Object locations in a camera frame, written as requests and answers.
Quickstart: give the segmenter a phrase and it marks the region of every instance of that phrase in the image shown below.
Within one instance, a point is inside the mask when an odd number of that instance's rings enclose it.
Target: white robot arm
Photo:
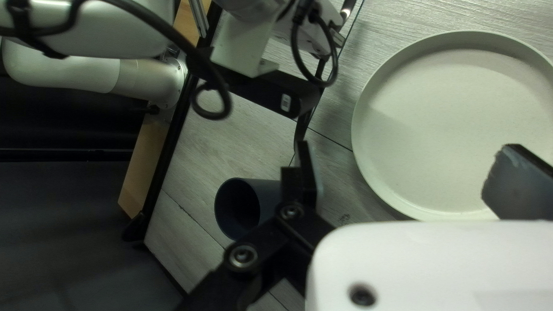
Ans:
[[[249,77],[278,68],[276,63],[262,62],[268,39],[290,44],[296,11],[314,3],[215,2],[232,17],[221,27],[211,61]],[[339,30],[344,19],[330,1],[318,0],[314,5],[324,26]],[[158,19],[157,28],[151,22],[152,14]],[[217,119],[227,115],[228,86],[210,62],[180,34],[175,34],[170,27],[173,16],[173,0],[0,0],[4,63],[10,76],[23,84],[112,92],[170,108],[179,100],[186,74],[184,63],[176,59],[164,63],[149,57],[161,54],[169,39],[177,45],[179,41],[188,47],[184,51],[187,56],[196,58],[211,72],[212,84],[223,99],[223,111],[227,111],[219,117],[204,117]],[[319,25],[304,23],[297,38],[296,50],[318,55],[335,52]]]

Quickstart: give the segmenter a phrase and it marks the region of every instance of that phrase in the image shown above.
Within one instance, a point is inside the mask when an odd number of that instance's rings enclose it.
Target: white mounting block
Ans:
[[[375,298],[354,304],[353,289]],[[317,246],[306,311],[550,311],[553,222],[355,224]]]

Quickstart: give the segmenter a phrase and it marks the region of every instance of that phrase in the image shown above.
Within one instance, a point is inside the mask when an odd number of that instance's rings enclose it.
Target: black bracket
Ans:
[[[300,166],[281,168],[282,201],[275,215],[225,251],[181,310],[244,311],[283,278],[305,295],[311,256],[334,227],[315,213],[311,155],[307,142],[297,144]]]
[[[200,50],[209,59],[213,48]],[[321,99],[322,93],[317,86],[282,71],[250,78],[223,66],[213,65],[228,83],[230,92],[288,118],[305,114]],[[186,66],[192,75],[208,80],[209,72],[205,67],[188,59]]]

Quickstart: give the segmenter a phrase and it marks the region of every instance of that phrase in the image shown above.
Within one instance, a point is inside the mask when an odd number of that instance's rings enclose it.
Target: black cable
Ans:
[[[322,18],[318,14],[314,14],[314,16],[312,17],[313,20],[321,27],[330,46],[332,70],[330,71],[328,79],[323,80],[320,77],[314,76],[311,72],[309,72],[309,69],[307,69],[303,60],[301,59],[300,50],[298,47],[298,30],[301,26],[301,23],[297,20],[295,20],[292,24],[292,31],[290,34],[290,46],[292,48],[292,55],[294,56],[294,60],[296,62],[296,65],[298,66],[298,69],[308,81],[319,87],[328,87],[336,81],[336,77],[338,76],[338,54],[336,52],[336,44],[334,43],[334,39],[332,38],[332,34],[330,33],[330,28],[327,24],[325,24],[325,21],[322,20]]]
[[[71,29],[73,25],[75,24],[77,20],[77,14],[79,12],[79,8],[83,3],[85,3],[88,0],[73,0],[71,2],[71,8],[69,10],[69,18],[67,21],[58,26],[53,27],[46,27],[46,28],[40,28],[36,29],[32,32],[32,35],[34,37],[39,37],[43,35],[52,35],[64,32],[66,30]],[[227,117],[230,114],[230,111],[232,109],[232,100],[230,93],[228,91],[228,85],[226,84],[225,80],[221,76],[221,74],[215,69],[215,67],[211,64],[211,62],[206,59],[202,54],[199,53],[199,51],[190,43],[185,37],[183,37],[182,34],[180,34],[173,26],[168,24],[166,21],[161,19],[156,14],[152,13],[150,10],[142,6],[141,4],[133,1],[133,0],[100,0],[106,3],[109,3],[117,8],[120,8],[138,19],[142,20],[144,23],[149,25],[150,27],[157,30],[159,33],[161,33],[163,36],[165,36],[167,39],[172,41],[179,49],[184,51],[186,53],[186,57],[190,57],[194,59],[195,61],[201,63],[203,66],[205,66],[208,69],[209,77],[207,78],[209,83],[213,86],[215,86],[215,89],[218,91],[222,102],[223,102],[223,110],[221,112],[208,112],[205,115],[209,115],[209,119],[211,120],[220,120],[225,117]],[[0,35],[8,36],[8,37],[17,37],[17,32],[8,27],[0,27]]]
[[[194,111],[196,111],[196,113],[201,117],[204,117],[209,120],[219,120],[221,119],[219,118],[220,115],[228,115],[230,113],[230,107],[223,105],[222,111],[211,112],[203,109],[198,104],[198,95],[200,95],[200,93],[202,93],[203,91],[209,91],[209,90],[213,90],[213,87],[209,84],[209,82],[206,82],[198,86],[198,88],[196,88],[194,92],[190,95],[190,103],[192,105],[192,109],[194,109]]]
[[[319,60],[319,64],[317,65],[317,70],[315,71],[315,77],[319,79],[322,77],[322,72],[325,70],[325,65],[327,61],[328,61],[327,59]],[[296,120],[296,129],[294,131],[294,148],[296,146],[296,142],[304,140],[305,133],[307,133],[307,129],[309,128],[309,123],[311,122],[311,119],[315,114],[315,109],[317,109],[317,106],[318,105],[306,111],[303,115],[298,117],[298,120]]]

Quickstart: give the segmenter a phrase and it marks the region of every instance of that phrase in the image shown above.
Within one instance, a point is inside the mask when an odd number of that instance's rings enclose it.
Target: screw hole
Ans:
[[[374,295],[364,286],[355,286],[351,290],[349,297],[354,304],[363,307],[374,305],[376,302]]]

